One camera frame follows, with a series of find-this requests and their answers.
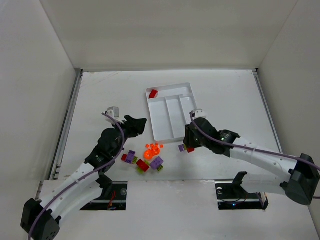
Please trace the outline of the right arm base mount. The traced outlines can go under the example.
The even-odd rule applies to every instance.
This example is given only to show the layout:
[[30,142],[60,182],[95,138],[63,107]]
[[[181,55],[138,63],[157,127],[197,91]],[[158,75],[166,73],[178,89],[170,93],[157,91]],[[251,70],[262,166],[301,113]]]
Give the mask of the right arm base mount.
[[264,192],[247,192],[243,187],[243,179],[247,172],[239,172],[234,179],[215,181],[217,206],[222,210],[263,210],[269,206]]

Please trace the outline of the red curved lego brick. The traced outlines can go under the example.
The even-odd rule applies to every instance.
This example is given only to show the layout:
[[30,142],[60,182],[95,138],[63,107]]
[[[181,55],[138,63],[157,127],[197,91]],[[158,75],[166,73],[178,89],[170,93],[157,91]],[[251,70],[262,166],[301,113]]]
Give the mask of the red curved lego brick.
[[192,148],[192,147],[187,148],[187,152],[188,152],[188,153],[191,153],[191,152],[194,152],[194,151],[195,151],[195,149]]

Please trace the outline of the red flower lego brick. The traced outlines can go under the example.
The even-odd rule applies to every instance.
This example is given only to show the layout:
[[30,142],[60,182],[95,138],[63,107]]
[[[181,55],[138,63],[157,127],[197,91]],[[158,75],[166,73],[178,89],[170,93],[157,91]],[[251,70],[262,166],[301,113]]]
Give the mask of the red flower lego brick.
[[149,96],[148,96],[148,98],[149,98],[149,99],[154,99],[154,98],[156,98],[156,97],[158,96],[158,94],[159,94],[159,91],[158,91],[158,90],[152,89],[151,92],[150,92],[150,94],[149,94]]

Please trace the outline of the lime green small lego brick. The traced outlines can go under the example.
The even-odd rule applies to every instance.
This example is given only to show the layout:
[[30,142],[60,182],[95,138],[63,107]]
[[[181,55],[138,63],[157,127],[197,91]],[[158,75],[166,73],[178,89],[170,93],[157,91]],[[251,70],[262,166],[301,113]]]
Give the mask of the lime green small lego brick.
[[133,160],[132,160],[132,164],[136,164],[137,160],[138,160],[138,157],[135,156],[135,157],[133,158]]

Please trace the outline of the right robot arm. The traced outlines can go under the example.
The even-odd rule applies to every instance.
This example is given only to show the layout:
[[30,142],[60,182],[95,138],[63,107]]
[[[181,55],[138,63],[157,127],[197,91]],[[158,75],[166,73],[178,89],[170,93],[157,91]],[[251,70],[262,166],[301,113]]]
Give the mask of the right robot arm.
[[233,185],[247,193],[265,192],[284,195],[300,205],[309,206],[320,182],[320,168],[312,157],[299,157],[261,149],[230,130],[216,130],[198,117],[184,127],[183,143],[188,149],[207,148],[216,155],[241,160],[268,172],[267,175],[239,172]]

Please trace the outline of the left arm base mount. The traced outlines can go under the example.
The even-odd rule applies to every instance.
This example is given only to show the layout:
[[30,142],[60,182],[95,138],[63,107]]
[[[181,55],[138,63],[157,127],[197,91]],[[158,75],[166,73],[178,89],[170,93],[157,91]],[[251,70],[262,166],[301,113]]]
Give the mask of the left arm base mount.
[[97,182],[102,187],[101,195],[80,210],[125,211],[127,207],[128,182],[113,181],[106,175],[100,175]]

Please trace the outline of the purple sloped lego brick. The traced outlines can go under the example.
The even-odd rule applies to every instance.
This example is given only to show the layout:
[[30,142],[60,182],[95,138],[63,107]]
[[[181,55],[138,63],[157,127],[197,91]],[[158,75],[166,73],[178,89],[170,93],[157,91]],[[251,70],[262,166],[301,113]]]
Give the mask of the purple sloped lego brick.
[[163,163],[164,160],[160,156],[158,156],[150,163],[150,167],[153,170],[157,170]]

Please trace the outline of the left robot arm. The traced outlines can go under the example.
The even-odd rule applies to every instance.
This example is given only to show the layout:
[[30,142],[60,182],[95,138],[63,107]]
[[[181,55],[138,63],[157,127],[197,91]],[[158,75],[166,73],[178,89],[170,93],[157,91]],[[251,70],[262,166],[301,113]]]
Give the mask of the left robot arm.
[[101,133],[80,167],[50,194],[24,204],[20,226],[29,240],[53,240],[68,215],[112,189],[113,182],[106,172],[115,164],[125,142],[144,133],[147,119],[125,115],[123,121],[118,121],[106,117],[112,126]]

